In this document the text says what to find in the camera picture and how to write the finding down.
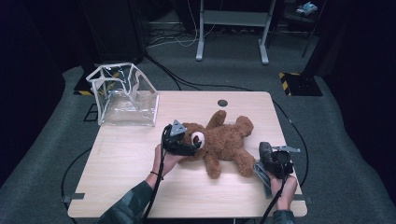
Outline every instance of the person's arm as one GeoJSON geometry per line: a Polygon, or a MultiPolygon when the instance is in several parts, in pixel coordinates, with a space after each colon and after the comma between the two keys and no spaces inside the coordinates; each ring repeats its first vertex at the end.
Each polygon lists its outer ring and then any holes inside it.
{"type": "MultiPolygon", "coordinates": [[[[163,176],[168,174],[176,163],[184,157],[167,153],[163,161],[163,176]]],[[[145,207],[149,203],[157,175],[160,170],[161,145],[155,148],[155,157],[152,165],[152,173],[149,173],[145,181],[129,190],[120,200],[105,211],[96,223],[140,223],[145,207]]]]}
{"type": "MultiPolygon", "coordinates": [[[[271,179],[271,191],[273,195],[276,195],[282,186],[282,180],[277,179],[274,175],[267,172],[271,179]]],[[[276,211],[273,216],[274,224],[293,224],[294,214],[290,210],[291,202],[294,198],[294,192],[297,190],[297,179],[296,177],[289,175],[282,190],[281,196],[276,202],[276,211]]]]}

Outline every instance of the teddy bear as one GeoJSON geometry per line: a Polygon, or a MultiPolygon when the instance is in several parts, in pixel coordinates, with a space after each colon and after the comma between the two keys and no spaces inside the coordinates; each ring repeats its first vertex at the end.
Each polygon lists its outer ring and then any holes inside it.
{"type": "Polygon", "coordinates": [[[201,141],[202,145],[194,156],[181,162],[204,159],[207,174],[210,178],[217,179],[221,173],[219,160],[234,161],[239,173],[250,177],[255,159],[244,149],[244,138],[251,135],[253,123],[249,118],[239,116],[235,124],[224,124],[226,116],[226,111],[217,111],[206,127],[197,123],[183,123],[187,128],[183,142],[191,144],[201,141]]]}

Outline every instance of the black chair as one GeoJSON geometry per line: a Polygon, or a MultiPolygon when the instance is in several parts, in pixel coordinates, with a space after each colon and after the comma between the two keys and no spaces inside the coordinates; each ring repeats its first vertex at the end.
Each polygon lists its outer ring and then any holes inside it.
{"type": "Polygon", "coordinates": [[[267,48],[269,49],[271,41],[273,39],[274,33],[276,32],[276,27],[277,24],[279,23],[280,20],[287,21],[289,25],[295,24],[298,26],[303,26],[306,27],[308,30],[308,41],[305,45],[305,49],[303,52],[303,56],[305,56],[306,51],[309,47],[309,44],[311,43],[312,36],[314,35],[315,31],[317,30],[318,27],[318,22],[320,20],[320,17],[323,13],[323,8],[326,6],[327,0],[324,1],[311,1],[312,4],[314,4],[316,7],[318,7],[318,10],[316,10],[314,13],[310,13],[308,16],[305,16],[301,13],[296,12],[298,6],[303,5],[307,3],[308,0],[297,0],[296,2],[285,2],[285,0],[280,1],[280,7],[277,10],[278,15],[276,15],[276,19],[273,20],[274,24],[272,24],[272,32],[270,37],[268,38],[267,42],[267,48]]]}

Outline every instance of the teddy bear's nose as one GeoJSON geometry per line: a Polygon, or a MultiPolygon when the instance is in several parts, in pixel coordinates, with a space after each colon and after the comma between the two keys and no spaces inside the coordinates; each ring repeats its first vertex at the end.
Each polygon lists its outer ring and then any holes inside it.
{"type": "Polygon", "coordinates": [[[201,146],[199,148],[202,148],[205,144],[204,134],[200,133],[200,132],[193,133],[191,136],[191,143],[193,145],[195,145],[196,143],[199,143],[199,142],[201,142],[201,146]]]}

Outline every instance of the wrist strap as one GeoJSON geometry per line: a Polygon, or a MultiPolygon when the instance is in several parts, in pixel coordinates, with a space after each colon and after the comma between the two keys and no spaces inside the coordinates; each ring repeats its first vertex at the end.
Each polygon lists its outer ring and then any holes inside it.
{"type": "Polygon", "coordinates": [[[154,174],[154,175],[156,175],[156,176],[158,176],[158,174],[155,173],[154,171],[151,171],[150,173],[151,173],[151,174],[154,174]]]}

